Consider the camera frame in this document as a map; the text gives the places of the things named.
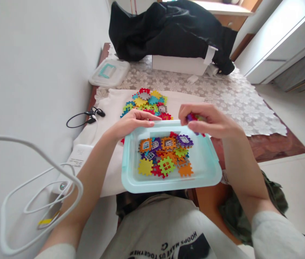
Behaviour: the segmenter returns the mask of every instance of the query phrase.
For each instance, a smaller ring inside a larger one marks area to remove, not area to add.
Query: light blue plastic tray
[[[138,174],[139,143],[142,139],[166,137],[173,131],[188,135],[194,145],[189,149],[189,161],[193,172],[190,177],[181,177],[176,168],[163,179],[157,176]],[[222,169],[209,135],[195,135],[187,126],[181,126],[180,121],[158,121],[152,128],[137,128],[125,137],[124,155],[122,157],[121,180],[123,186],[131,193],[170,191],[216,185],[221,181]]]

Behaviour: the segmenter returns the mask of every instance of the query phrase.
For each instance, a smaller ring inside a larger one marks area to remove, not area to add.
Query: white wall
[[[88,77],[109,41],[108,27],[106,0],[0,0],[0,134],[32,141],[54,161],[65,162],[81,131],[65,123],[88,106]],[[0,206],[10,190],[48,167],[27,147],[0,142]],[[28,186],[9,203],[14,245],[35,232],[36,218],[22,218],[22,207],[56,176]],[[15,258],[32,258],[40,246]]]
[[[130,0],[107,0],[110,5],[114,1],[116,1],[121,8],[123,8],[125,11],[132,13],[131,11],[133,10],[133,14],[135,14],[135,8],[134,8],[134,0],[132,0],[132,8],[131,8],[131,1]],[[157,0],[136,0],[136,5],[137,5],[137,14],[141,14],[142,12],[145,12],[150,5],[153,2],[156,2]]]
[[[267,21],[281,2],[282,0],[263,0],[261,2],[255,14],[248,17],[240,28],[230,55],[234,53],[246,34],[257,33],[259,31],[259,29],[263,26],[263,24]]]

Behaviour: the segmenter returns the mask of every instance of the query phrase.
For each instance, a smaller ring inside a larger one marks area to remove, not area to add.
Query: plastic container
[[[92,73],[89,83],[107,88],[119,86],[126,77],[130,67],[130,63],[127,61],[105,59]]]
[[[181,177],[176,168],[168,177],[145,176],[138,173],[140,140],[152,137],[166,137],[173,131],[188,135],[194,145],[189,149],[189,161],[194,174]],[[158,121],[152,128],[139,127],[125,137],[124,155],[122,158],[121,180],[123,186],[131,193],[170,191],[216,185],[221,181],[222,169],[210,136],[196,136],[180,121]]]

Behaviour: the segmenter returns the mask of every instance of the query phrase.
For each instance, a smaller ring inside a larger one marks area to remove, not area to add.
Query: table
[[[109,47],[109,43],[104,44],[99,63],[108,56]],[[97,88],[98,86],[94,86],[92,89],[88,110],[91,110],[91,107],[96,103],[95,94]],[[217,152],[221,168],[225,169],[222,141],[217,138],[211,138],[211,140]],[[248,137],[248,140],[258,163],[305,153],[305,146],[288,127],[286,137],[274,133],[270,136],[254,135]],[[232,191],[230,185],[219,183],[216,186],[189,189],[188,193],[191,200],[193,200],[195,205],[199,207],[200,211],[238,245],[241,244],[241,242],[228,230],[217,209],[219,205],[224,204],[226,199],[231,196]]]

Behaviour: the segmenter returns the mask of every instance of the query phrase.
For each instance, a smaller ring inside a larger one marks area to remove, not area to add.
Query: black jacket
[[[112,4],[109,37],[118,57],[126,61],[139,61],[146,55],[205,58],[210,45],[218,49],[212,61],[222,74],[230,74],[234,65],[229,56],[236,35],[188,0],[154,2],[139,15]]]

